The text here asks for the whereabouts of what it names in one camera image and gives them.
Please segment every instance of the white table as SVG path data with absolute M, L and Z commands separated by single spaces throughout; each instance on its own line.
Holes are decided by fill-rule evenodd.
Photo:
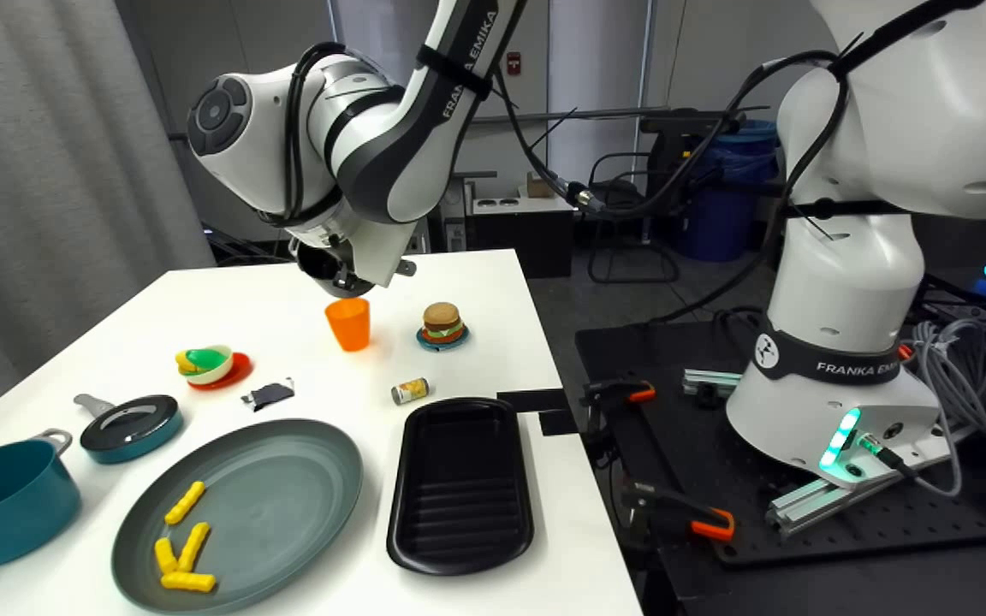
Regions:
M 418 278 L 373 291 L 373 349 L 345 357 L 321 308 L 328 298 L 299 268 L 175 269 L 128 302 L 77 344 L 0 396 L 0 446 L 44 429 L 84 432 L 77 395 L 128 400 L 175 395 L 184 434 L 131 466 L 97 466 L 77 446 L 66 466 L 84 490 L 78 520 L 42 551 L 0 568 L 0 616 L 138 614 L 112 584 L 110 546 L 134 498 L 182 454 L 233 429 L 275 416 L 319 416 L 364 454 L 361 507 L 299 583 L 254 614 L 392 614 L 392 616 L 626 616 L 639 614 L 580 438 L 545 438 L 522 416 L 533 494 L 533 543 L 517 561 L 422 578 L 388 558 L 388 520 L 407 409 L 388 387 L 427 376 L 437 396 L 562 387 L 548 339 L 514 253 L 418 258 Z M 453 352 L 424 352 L 415 327 L 427 302 L 449 298 L 473 324 Z M 175 352 L 225 341 L 258 359 L 247 384 L 191 395 Z M 239 395 L 292 376 L 299 396 L 254 413 Z

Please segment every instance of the gray plate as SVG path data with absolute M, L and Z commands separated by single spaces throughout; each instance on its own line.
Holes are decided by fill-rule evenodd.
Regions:
M 195 484 L 206 498 L 177 528 L 163 511 Z M 112 543 L 121 593 L 157 614 L 239 610 L 299 578 L 344 533 L 361 498 L 361 453 L 333 423 L 270 422 L 209 442 L 169 468 L 128 514 Z M 182 551 L 191 523 L 214 536 L 195 570 L 219 575 L 217 595 L 157 584 L 155 539 L 170 533 Z

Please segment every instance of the wire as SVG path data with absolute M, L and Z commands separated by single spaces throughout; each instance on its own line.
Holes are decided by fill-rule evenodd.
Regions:
M 716 142 L 716 136 L 739 117 L 739 106 L 743 98 L 759 89 L 766 77 L 773 77 L 779 72 L 785 67 L 795 67 L 795 64 L 831 64 L 839 55 L 837 52 L 800 52 L 800 55 L 787 55 L 787 59 L 779 59 L 779 63 L 765 63 L 756 64 L 743 84 L 736 89 L 736 95 L 729 98 L 729 106 L 719 114 L 719 122 L 706 132 L 706 140 L 700 140 L 700 148 L 663 178 L 663 185 L 643 199 L 639 205 L 632 207 L 616 207 L 616 215 L 602 213 L 602 218 L 639 218 L 646 213 L 654 213 L 659 205 L 667 203 L 667 193 L 674 185 L 683 185 L 683 178 L 700 163 L 700 157 Z M 502 81 L 502 72 L 492 72 L 501 93 L 502 93 L 502 111 L 506 111 L 506 121 L 517 132 L 517 142 L 524 148 L 524 157 L 531 160 L 531 166 L 564 199 L 564 203 L 580 203 L 580 194 L 573 194 L 573 187 L 580 193 L 580 185 L 564 185 L 545 160 L 539 160 L 533 148 L 527 148 L 527 136 L 524 136 L 524 126 L 517 121 L 517 111 L 514 111 L 514 98 L 510 98 L 510 89 Z M 805 150 L 805 163 L 800 172 L 814 160 L 814 154 L 830 142 L 830 136 L 837 132 L 839 121 L 842 121 L 842 106 L 845 106 L 845 95 L 837 98 L 837 111 L 831 111 L 831 121 L 826 122 L 826 131 L 820 132 L 820 140 Z M 736 285 L 743 285 L 756 268 L 759 259 L 766 258 L 766 242 L 769 242 L 769 230 L 765 237 L 765 250 L 756 250 L 756 258 L 739 268 L 729 279 L 723 279 L 716 291 L 703 295 L 700 302 L 686 306 L 686 308 L 674 308 L 667 314 L 659 314 L 659 318 L 646 318 L 643 324 L 659 324 L 659 322 L 674 322 L 683 314 L 693 314 L 706 306 L 711 306 L 716 298 L 729 295 Z
M 904 466 L 904 457 L 893 457 L 892 453 L 881 453 L 888 466 L 912 476 L 921 490 L 957 498 L 965 490 L 957 422 L 968 432 L 986 432 L 986 318 L 960 318 L 946 327 L 936 327 L 931 322 L 915 324 L 912 333 L 919 376 L 936 390 L 939 396 L 939 422 L 949 446 L 949 466 L 951 466 L 951 486 L 936 486 L 931 478 L 919 476 Z
M 687 6 L 693 6 L 693 0 L 686 0 L 686 6 L 678 9 L 678 32 L 670 39 L 670 67 L 667 67 L 667 84 L 663 84 L 667 98 L 674 98 L 670 89 L 674 89 L 678 55 L 686 52 Z
M 542 136 L 533 136 L 527 148 L 533 150 L 539 142 L 545 142 L 573 117 L 580 117 L 574 106 L 570 114 L 562 114 L 548 131 L 542 131 Z
M 300 89 L 304 89 L 310 72 L 316 67 L 316 63 L 327 59 L 327 55 L 337 55 L 337 52 L 344 52 L 344 44 L 337 44 L 337 41 L 316 44 L 292 67 L 289 106 L 284 106 L 284 218 L 295 218 L 299 207 L 300 207 L 300 199 L 304 199 L 304 185 L 300 185 L 300 132 L 299 132 Z
M 986 318 L 960 318 L 946 327 L 921 322 L 912 344 L 921 379 L 949 409 L 946 432 L 965 423 L 986 434 Z
M 857 35 L 839 55 L 837 55 L 837 63 L 839 59 L 845 59 L 858 41 L 862 41 L 865 35 Z M 849 77 L 845 77 L 845 72 L 831 72 L 837 74 L 837 101 L 831 101 L 831 117 L 830 117 L 830 122 L 823 126 L 823 132 L 805 148 L 805 154 L 797 157 L 797 163 L 792 166 L 792 176 L 787 176 L 787 185 L 785 185 L 785 194 L 782 194 L 782 205 L 769 213 L 769 222 L 766 222 L 766 242 L 765 245 L 769 245 L 779 237 L 782 237 L 782 207 L 787 207 L 792 203 L 795 203 L 795 187 L 797 187 L 797 181 L 800 181 L 800 176 L 812 166 L 812 160 L 826 150 L 826 142 L 831 140 L 831 132 L 839 131 L 839 122 L 842 122 L 842 117 L 845 117 L 845 101 L 849 101 Z M 797 207 L 800 213 L 800 218 L 812 226 L 812 230 L 820 230 L 826 239 L 842 239 L 839 234 L 830 234 L 823 222 L 814 222 L 805 207 Z

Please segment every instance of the table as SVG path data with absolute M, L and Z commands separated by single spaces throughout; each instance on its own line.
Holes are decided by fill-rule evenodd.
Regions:
M 613 413 L 613 442 L 632 478 L 678 486 L 678 409 L 686 366 L 734 371 L 739 344 L 716 324 L 601 327 L 580 333 L 588 379 L 646 376 L 659 403 L 639 413 Z M 726 484 L 711 478 L 711 504 L 726 504 Z M 915 546 L 849 558 L 808 558 L 792 566 L 719 566 L 703 539 L 659 539 L 646 551 L 646 614 L 729 616 L 729 614 L 986 614 L 986 539 L 957 546 Z
M 0 568 L 0 614 L 138 614 L 112 584 L 110 546 L 134 498 L 198 446 L 275 416 L 344 429 L 364 454 L 361 507 L 295 584 L 254 614 L 639 614 L 613 528 L 580 438 L 545 438 L 522 413 L 533 498 L 533 543 L 524 558 L 465 578 L 422 578 L 388 558 L 394 468 L 407 409 L 388 387 L 427 376 L 437 396 L 562 387 L 531 291 L 514 253 L 418 258 L 418 278 L 373 291 L 373 344 L 345 357 L 321 308 L 328 298 L 295 268 L 175 269 L 0 396 L 0 446 L 44 429 L 84 432 L 77 395 L 131 400 L 175 395 L 184 434 L 131 466 L 97 466 L 77 446 L 66 466 L 84 490 L 78 520 L 42 551 Z M 456 352 L 424 352 L 415 327 L 427 302 L 449 298 L 473 324 Z M 175 352 L 225 341 L 258 359 L 231 395 L 191 395 Z M 295 379 L 299 396 L 254 413 L 242 390 Z

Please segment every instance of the lab equipment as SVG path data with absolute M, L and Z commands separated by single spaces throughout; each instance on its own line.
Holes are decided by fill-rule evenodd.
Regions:
M 842 52 L 766 63 L 736 95 L 820 64 L 782 106 L 795 213 L 766 324 L 726 403 L 743 442 L 820 478 L 797 507 L 902 478 L 892 454 L 857 449 L 858 434 L 912 472 L 949 457 L 939 396 L 893 344 L 926 272 L 908 213 L 986 218 L 986 0 L 812 4 Z M 191 154 L 284 226 L 300 269 L 333 295 L 392 285 L 415 269 L 402 253 L 449 181 L 522 9 L 443 0 L 403 89 L 339 44 L 268 74 L 219 74 L 191 111 Z M 594 205 L 531 163 L 564 203 Z
M 805 163 L 792 203 L 839 215 L 787 218 L 766 324 L 726 408 L 743 442 L 820 476 L 792 511 L 902 476 L 857 446 L 862 434 L 912 472 L 951 457 L 939 396 L 897 359 L 926 278 L 908 213 L 986 218 L 986 0 L 814 9 L 842 52 L 779 121 L 792 178 Z M 902 213 L 870 215 L 870 203 Z
M 403 245 L 437 205 L 468 117 L 524 0 L 443 0 L 407 84 L 344 44 L 276 72 L 219 74 L 195 101 L 187 148 L 250 207 L 299 239 L 333 295 L 411 272 Z

